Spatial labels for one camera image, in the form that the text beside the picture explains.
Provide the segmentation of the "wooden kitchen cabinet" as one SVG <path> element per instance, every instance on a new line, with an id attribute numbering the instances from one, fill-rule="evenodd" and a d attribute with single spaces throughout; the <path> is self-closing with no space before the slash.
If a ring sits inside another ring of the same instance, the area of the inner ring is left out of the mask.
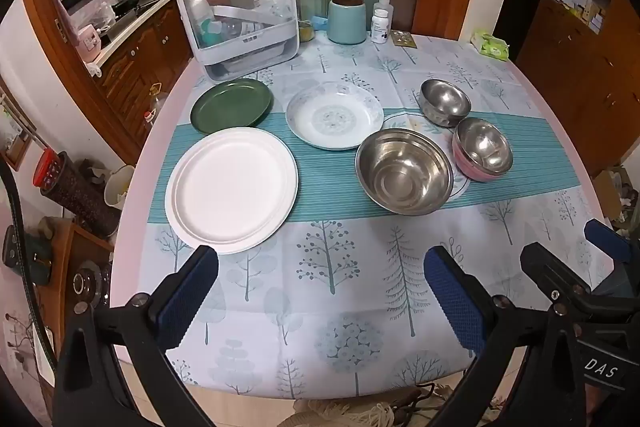
<path id="1" fill-rule="evenodd" d="M 176 0 L 159 0 L 116 36 L 89 73 L 54 0 L 23 0 L 53 71 L 80 112 L 120 160 L 134 164 L 149 133 L 151 87 L 171 91 L 192 58 Z"/>

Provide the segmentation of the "white paper plate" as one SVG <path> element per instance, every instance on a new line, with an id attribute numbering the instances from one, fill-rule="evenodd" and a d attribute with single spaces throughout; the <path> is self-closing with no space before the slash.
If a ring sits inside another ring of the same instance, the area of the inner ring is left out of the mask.
<path id="1" fill-rule="evenodd" d="M 235 127 L 182 155 L 168 180 L 165 214 L 189 246 L 238 254 L 277 232 L 297 192 L 297 164 L 285 143 L 262 129 Z"/>

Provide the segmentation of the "dark green plate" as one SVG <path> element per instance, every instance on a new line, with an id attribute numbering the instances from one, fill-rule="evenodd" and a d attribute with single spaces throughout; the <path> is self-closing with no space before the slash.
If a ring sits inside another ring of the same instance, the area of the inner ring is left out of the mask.
<path id="1" fill-rule="evenodd" d="M 194 103 L 190 121 L 205 135 L 257 124 L 271 109 L 273 94 L 259 80 L 229 80 L 208 89 Z"/>

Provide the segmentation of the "pink appliance on counter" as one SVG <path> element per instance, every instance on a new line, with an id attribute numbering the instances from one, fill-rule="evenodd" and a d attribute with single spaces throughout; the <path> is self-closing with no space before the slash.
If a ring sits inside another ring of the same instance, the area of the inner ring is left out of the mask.
<path id="1" fill-rule="evenodd" d="M 77 31 L 78 43 L 76 51 L 82 61 L 89 63 L 96 60 L 102 49 L 98 31 L 92 24 L 87 24 Z"/>

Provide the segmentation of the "wooden side table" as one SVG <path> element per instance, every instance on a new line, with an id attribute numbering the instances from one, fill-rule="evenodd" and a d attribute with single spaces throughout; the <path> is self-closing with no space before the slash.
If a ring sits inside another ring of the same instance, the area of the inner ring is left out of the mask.
<path id="1" fill-rule="evenodd" d="M 84 301 L 99 307 L 108 290 L 102 280 L 113 246 L 63 218 L 50 218 L 52 228 L 51 277 L 39 286 L 37 295 L 43 324 L 52 332 L 53 350 L 59 355 L 64 343 L 68 319 L 76 303 Z"/>

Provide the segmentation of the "light blue canister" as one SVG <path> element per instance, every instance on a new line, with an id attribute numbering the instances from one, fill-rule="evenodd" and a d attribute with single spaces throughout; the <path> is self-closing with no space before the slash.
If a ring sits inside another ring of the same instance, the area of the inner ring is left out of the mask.
<path id="1" fill-rule="evenodd" d="M 367 38 L 367 10 L 363 0 L 331 0 L 328 39 L 340 45 L 359 45 Z"/>

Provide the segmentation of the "small steel bowl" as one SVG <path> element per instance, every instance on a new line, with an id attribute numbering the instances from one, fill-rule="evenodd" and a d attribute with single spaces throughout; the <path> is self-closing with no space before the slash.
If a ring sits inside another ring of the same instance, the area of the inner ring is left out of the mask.
<path id="1" fill-rule="evenodd" d="M 418 92 L 418 103 L 432 124 L 444 128 L 456 127 L 472 109 L 469 97 L 445 80 L 424 80 Z"/>

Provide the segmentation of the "white floral ceramic plate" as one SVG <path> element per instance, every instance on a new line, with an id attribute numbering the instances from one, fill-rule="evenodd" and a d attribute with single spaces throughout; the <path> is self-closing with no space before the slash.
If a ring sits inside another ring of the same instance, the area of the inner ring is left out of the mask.
<path id="1" fill-rule="evenodd" d="M 291 132 L 311 147 L 348 151 L 382 128 L 384 110 L 366 89 L 332 82 L 299 91 L 288 102 L 285 119 Z"/>

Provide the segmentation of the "small brown packet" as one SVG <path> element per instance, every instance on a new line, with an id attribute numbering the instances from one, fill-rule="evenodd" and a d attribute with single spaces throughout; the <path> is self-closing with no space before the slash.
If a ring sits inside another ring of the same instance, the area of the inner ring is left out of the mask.
<path id="1" fill-rule="evenodd" d="M 391 30 L 390 38 L 397 47 L 416 49 L 416 42 L 410 32 Z"/>

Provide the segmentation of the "large steel bowl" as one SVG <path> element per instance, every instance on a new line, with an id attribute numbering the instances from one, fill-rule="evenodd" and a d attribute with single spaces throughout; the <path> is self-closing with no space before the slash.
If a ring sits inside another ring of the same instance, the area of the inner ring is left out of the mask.
<path id="1" fill-rule="evenodd" d="M 364 139 L 355 155 L 355 172 L 371 201 L 402 216 L 434 213 L 454 187 L 442 148 L 404 128 L 381 129 Z"/>

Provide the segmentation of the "dark tube red cap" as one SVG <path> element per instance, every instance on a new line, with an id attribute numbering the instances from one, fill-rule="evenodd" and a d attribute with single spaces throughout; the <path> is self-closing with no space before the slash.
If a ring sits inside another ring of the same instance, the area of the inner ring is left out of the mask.
<path id="1" fill-rule="evenodd" d="M 44 150 L 32 183 L 42 196 L 84 221 L 96 235 L 109 237 L 117 231 L 120 211 L 104 202 L 104 196 L 81 175 L 65 152 Z"/>

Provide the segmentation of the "white pill bottle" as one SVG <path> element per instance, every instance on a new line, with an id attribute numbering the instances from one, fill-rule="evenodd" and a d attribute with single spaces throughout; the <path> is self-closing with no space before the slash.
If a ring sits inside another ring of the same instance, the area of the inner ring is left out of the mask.
<path id="1" fill-rule="evenodd" d="M 385 9 L 373 10 L 371 20 L 371 40 L 376 44 L 384 44 L 388 33 L 388 11 Z"/>

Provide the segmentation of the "green wet wipes pack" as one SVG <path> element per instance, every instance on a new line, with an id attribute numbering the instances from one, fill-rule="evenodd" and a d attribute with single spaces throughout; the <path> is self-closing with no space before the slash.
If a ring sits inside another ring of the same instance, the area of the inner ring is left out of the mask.
<path id="1" fill-rule="evenodd" d="M 470 39 L 474 49 L 484 57 L 506 62 L 509 60 L 509 45 L 485 31 L 475 31 Z"/>

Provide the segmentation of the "cardboard box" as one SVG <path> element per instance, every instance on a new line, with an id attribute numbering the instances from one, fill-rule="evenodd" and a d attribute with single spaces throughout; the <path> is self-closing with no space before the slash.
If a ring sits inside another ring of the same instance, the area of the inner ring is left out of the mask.
<path id="1" fill-rule="evenodd" d="M 592 184 L 603 215 L 611 221 L 620 218 L 623 206 L 610 173 L 607 170 L 602 170 L 592 179 Z"/>

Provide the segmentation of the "white dish drying cabinet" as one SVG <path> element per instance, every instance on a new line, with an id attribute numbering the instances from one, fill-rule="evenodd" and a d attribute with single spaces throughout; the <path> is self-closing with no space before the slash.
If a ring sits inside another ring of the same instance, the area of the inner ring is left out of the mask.
<path id="1" fill-rule="evenodd" d="M 192 54 L 214 82 L 293 59 L 296 0 L 176 0 Z"/>

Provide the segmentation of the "pink steel-lined bowl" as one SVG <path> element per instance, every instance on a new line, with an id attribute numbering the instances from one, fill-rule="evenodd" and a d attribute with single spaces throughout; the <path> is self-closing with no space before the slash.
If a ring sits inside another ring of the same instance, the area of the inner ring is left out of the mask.
<path id="1" fill-rule="evenodd" d="M 452 154 L 460 172 L 478 182 L 494 181 L 513 166 L 506 136 L 483 118 L 466 117 L 452 134 Z"/>

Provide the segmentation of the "dark green jar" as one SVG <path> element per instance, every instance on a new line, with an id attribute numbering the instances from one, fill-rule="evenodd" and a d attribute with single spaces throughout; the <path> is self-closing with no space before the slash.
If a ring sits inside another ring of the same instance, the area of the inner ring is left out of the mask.
<path id="1" fill-rule="evenodd" d="M 40 236 L 25 234 L 26 256 L 32 283 L 37 286 L 47 286 L 51 280 L 53 254 L 48 241 Z M 17 238 L 14 225 L 6 228 L 2 244 L 3 265 L 16 274 L 21 274 L 20 259 L 17 254 Z"/>

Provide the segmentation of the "tree-print tablecloth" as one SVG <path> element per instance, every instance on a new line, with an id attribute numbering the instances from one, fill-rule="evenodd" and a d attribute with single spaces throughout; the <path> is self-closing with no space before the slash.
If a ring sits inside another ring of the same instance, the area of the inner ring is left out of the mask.
<path id="1" fill-rule="evenodd" d="M 450 201 L 428 216 L 384 212 L 362 191 L 352 153 L 308 146 L 285 121 L 298 91 L 340 82 L 371 92 L 386 126 L 446 148 L 450 132 L 416 103 L 427 78 L 461 88 L 473 114 L 496 125 L 514 153 L 512 169 L 497 181 L 457 176 Z M 273 93 L 262 128 L 293 153 L 298 198 L 265 244 L 221 258 L 213 291 L 168 355 L 186 383 L 237 395 L 335 398 L 463 369 L 472 355 L 424 280 L 424 254 L 436 245 L 490 294 L 525 308 L 549 305 L 521 270 L 528 243 L 547 247 L 590 285 L 611 272 L 612 261 L 582 231 L 599 215 L 584 169 L 514 65 L 435 37 L 406 49 L 341 47 L 317 36 L 256 80 Z"/>

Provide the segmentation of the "white squeeze bottle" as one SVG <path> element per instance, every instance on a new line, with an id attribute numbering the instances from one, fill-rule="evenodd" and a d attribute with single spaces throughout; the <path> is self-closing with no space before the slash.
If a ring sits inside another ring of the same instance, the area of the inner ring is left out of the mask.
<path id="1" fill-rule="evenodd" d="M 387 29 L 390 30 L 392 28 L 394 15 L 394 7 L 390 3 L 390 0 L 377 0 L 372 7 L 373 12 L 375 12 L 376 10 L 384 10 L 387 13 Z"/>

